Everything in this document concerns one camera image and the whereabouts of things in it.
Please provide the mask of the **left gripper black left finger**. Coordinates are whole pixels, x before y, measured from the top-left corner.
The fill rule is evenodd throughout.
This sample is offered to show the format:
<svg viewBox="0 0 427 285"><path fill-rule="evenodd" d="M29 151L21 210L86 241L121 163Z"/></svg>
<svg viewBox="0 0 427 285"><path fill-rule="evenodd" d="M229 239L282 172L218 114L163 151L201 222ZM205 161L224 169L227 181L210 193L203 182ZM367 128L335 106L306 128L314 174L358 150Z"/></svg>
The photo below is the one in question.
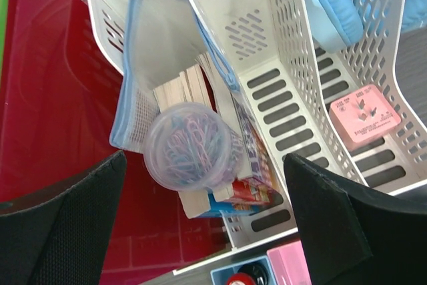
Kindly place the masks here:
<svg viewBox="0 0 427 285"><path fill-rule="evenodd" d="M77 175L1 202L1 283L98 284L126 167L117 151Z"/></svg>

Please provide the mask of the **light blue drawer bin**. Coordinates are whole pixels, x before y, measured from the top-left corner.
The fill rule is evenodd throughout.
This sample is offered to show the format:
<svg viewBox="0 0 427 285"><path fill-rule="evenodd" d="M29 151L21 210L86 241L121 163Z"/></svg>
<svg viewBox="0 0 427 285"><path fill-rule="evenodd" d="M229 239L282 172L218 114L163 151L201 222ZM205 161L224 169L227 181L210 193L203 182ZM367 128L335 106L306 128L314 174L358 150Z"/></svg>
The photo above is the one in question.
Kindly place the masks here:
<svg viewBox="0 0 427 285"><path fill-rule="evenodd" d="M270 266L270 261L266 255L250 258L242 262L233 263L221 268L214 269L210 272L211 282L215 285L226 284L228 278L235 274L241 266L254 262L260 263L266 268L270 279L269 284L277 284L274 273L272 272L272 267Z"/></svg>

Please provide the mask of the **red black stamp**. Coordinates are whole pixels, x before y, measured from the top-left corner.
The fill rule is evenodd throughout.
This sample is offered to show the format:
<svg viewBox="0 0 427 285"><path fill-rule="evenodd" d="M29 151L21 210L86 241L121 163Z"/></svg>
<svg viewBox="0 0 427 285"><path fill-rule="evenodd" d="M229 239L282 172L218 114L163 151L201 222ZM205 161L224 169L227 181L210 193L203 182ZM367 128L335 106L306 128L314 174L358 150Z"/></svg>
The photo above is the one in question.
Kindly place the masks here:
<svg viewBox="0 0 427 285"><path fill-rule="evenodd" d="M269 276L266 268L257 262L241 266L238 271L230 276L227 285L267 285Z"/></svg>

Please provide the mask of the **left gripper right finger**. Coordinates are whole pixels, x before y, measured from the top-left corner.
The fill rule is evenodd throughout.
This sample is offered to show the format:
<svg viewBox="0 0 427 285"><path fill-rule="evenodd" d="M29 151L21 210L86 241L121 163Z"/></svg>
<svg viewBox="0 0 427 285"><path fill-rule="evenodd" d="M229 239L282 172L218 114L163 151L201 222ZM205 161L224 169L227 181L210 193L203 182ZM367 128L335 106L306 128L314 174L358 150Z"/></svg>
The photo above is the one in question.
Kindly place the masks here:
<svg viewBox="0 0 427 285"><path fill-rule="evenodd" d="M295 153L284 173L312 284L425 284L426 204Z"/></svg>

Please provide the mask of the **pink drawer bin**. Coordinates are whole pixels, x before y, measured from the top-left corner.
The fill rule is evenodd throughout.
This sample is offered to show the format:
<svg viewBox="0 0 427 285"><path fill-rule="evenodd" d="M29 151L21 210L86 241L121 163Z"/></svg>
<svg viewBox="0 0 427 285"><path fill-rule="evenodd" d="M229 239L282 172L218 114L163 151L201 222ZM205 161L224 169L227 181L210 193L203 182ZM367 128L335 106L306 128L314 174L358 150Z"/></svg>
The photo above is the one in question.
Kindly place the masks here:
<svg viewBox="0 0 427 285"><path fill-rule="evenodd" d="M312 281L300 240L267 251L279 285L311 285Z"/></svg>

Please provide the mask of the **clear paperclip jar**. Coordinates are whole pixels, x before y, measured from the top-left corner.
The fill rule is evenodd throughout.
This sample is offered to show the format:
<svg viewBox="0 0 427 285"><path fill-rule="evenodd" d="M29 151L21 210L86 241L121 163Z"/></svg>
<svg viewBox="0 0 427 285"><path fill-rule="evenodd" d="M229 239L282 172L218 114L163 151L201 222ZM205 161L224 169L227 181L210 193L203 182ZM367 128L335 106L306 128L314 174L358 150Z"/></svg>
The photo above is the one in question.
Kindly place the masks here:
<svg viewBox="0 0 427 285"><path fill-rule="evenodd" d="M222 189L236 179L243 153L239 134L214 110L191 102L160 113L143 143L151 177L177 192Z"/></svg>

